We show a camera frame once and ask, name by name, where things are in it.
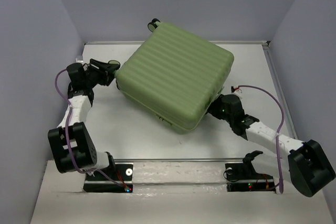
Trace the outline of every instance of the suitcase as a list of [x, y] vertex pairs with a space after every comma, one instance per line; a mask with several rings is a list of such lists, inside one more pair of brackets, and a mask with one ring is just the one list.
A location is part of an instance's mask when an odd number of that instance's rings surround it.
[[118, 89], [179, 133], [197, 127], [230, 73], [231, 52], [157, 19], [115, 73]]

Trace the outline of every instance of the black wheel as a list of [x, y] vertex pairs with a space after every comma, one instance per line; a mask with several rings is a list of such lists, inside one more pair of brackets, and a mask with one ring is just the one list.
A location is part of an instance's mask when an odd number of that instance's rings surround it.
[[157, 28], [157, 25], [156, 25], [156, 23], [149, 22], [147, 27], [148, 27], [149, 31], [154, 32], [154, 30]]
[[155, 22], [161, 22], [161, 21], [159, 21], [157, 18], [152, 19], [152, 23], [155, 23]]

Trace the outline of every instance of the purple cable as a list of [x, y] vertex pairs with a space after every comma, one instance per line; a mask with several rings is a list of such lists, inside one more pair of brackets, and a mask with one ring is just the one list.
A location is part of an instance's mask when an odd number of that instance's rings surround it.
[[62, 92], [59, 90], [58, 88], [58, 85], [57, 85], [57, 81], [58, 81], [58, 77], [60, 76], [61, 73], [67, 71], [66, 69], [63, 69], [61, 72], [59, 72], [57, 75], [56, 75], [56, 78], [55, 78], [55, 88], [56, 88], [56, 91], [57, 93], [67, 102], [67, 104], [69, 105], [69, 113], [68, 113], [68, 116], [67, 116], [67, 119], [66, 119], [66, 122], [65, 122], [65, 139], [67, 141], [67, 146], [68, 146], [68, 151], [69, 151], [69, 155], [70, 155], [70, 158], [71, 158], [71, 161], [72, 161], [72, 165], [74, 166], [74, 168], [76, 169], [76, 171], [78, 171], [79, 173], [81, 174], [86, 174], [86, 173], [89, 173], [89, 172], [94, 172], [94, 171], [97, 171], [99, 172], [101, 175], [103, 175], [106, 179], [108, 179], [109, 181], [115, 183], [116, 185], [118, 186], [121, 186], [121, 187], [124, 187], [122, 186], [121, 184], [119, 184], [118, 182], [116, 182], [115, 180], [111, 179], [106, 173], [104, 173], [102, 170], [100, 169], [89, 169], [89, 170], [81, 170], [77, 163], [76, 163], [76, 160], [75, 160], [75, 157], [74, 157], [74, 153], [72, 152], [72, 149], [71, 149], [71, 145], [70, 145], [70, 137], [69, 137], [69, 121], [70, 121], [70, 118], [71, 118], [71, 114], [72, 114], [72, 105], [71, 105], [71, 102], [69, 101], [69, 99], [62, 94]]
[[265, 89], [256, 87], [256, 86], [251, 86], [251, 85], [239, 85], [238, 88], [252, 88], [252, 89], [257, 89], [260, 90], [266, 94], [268, 94], [270, 97], [272, 97], [272, 99], [277, 103], [277, 105], [280, 108], [281, 111], [281, 122], [277, 128], [277, 135], [275, 137], [275, 143], [276, 143], [276, 151], [277, 151], [277, 162], [278, 162], [278, 169], [279, 169], [279, 183], [276, 186], [279, 186], [279, 191], [282, 194], [284, 191], [284, 181], [283, 181], [283, 176], [282, 176], [282, 170], [281, 170], [281, 156], [280, 156], [280, 146], [279, 146], [279, 133], [280, 130], [285, 122], [285, 113], [283, 112], [283, 108], [280, 104], [280, 102], [274, 97], [274, 95], [272, 95], [270, 92], [266, 91]]

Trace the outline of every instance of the purple hose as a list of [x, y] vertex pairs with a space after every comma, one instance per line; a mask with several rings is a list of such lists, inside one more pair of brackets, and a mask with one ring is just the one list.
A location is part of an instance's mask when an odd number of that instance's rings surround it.
[[266, 94], [268, 94], [270, 97], [272, 97], [272, 99], [277, 103], [277, 105], [280, 108], [281, 111], [281, 122], [277, 128], [277, 136], [275, 137], [275, 142], [276, 142], [276, 150], [277, 150], [277, 161], [278, 161], [278, 169], [279, 169], [279, 191], [282, 194], [284, 191], [284, 181], [283, 181], [283, 176], [282, 176], [282, 170], [281, 170], [281, 156], [280, 156], [280, 146], [279, 146], [279, 133], [280, 130], [285, 122], [285, 113], [283, 112], [283, 108], [281, 106], [281, 104], [279, 103], [279, 101], [274, 97], [274, 95], [272, 95], [270, 92], [266, 91], [265, 89], [256, 87], [256, 86], [250, 86], [250, 85], [239, 85], [238, 88], [252, 88], [252, 89], [258, 89]]
[[121, 186], [123, 187], [121, 184], [119, 184], [118, 182], [114, 181], [113, 179], [111, 179], [109, 176], [106, 175], [106, 173], [104, 173], [102, 170], [100, 169], [89, 169], [89, 170], [81, 170], [77, 163], [76, 163], [76, 160], [75, 160], [75, 157], [74, 157], [74, 153], [72, 152], [72, 149], [71, 149], [71, 145], [70, 145], [70, 137], [69, 137], [69, 121], [70, 121], [70, 118], [71, 118], [71, 114], [72, 114], [72, 105], [71, 105], [71, 102], [69, 101], [69, 99], [62, 94], [62, 92], [59, 90], [58, 86], [57, 86], [57, 81], [58, 81], [58, 77], [60, 76], [61, 73], [67, 71], [66, 69], [62, 70], [61, 72], [59, 72], [57, 75], [56, 75], [56, 78], [55, 78], [55, 88], [56, 88], [56, 91], [57, 93], [67, 102], [67, 104], [69, 105], [69, 113], [68, 113], [68, 116], [67, 116], [67, 119], [66, 119], [66, 122], [65, 122], [65, 139], [67, 141], [67, 146], [68, 146], [68, 151], [69, 151], [69, 155], [70, 155], [70, 158], [71, 158], [71, 161], [72, 161], [72, 165], [74, 166], [74, 168], [76, 169], [76, 171], [78, 171], [79, 173], [81, 174], [86, 174], [86, 173], [89, 173], [89, 172], [94, 172], [94, 171], [97, 171], [99, 172], [101, 175], [103, 175], [106, 179], [108, 179], [109, 181], [115, 183], [116, 185], [118, 186]]

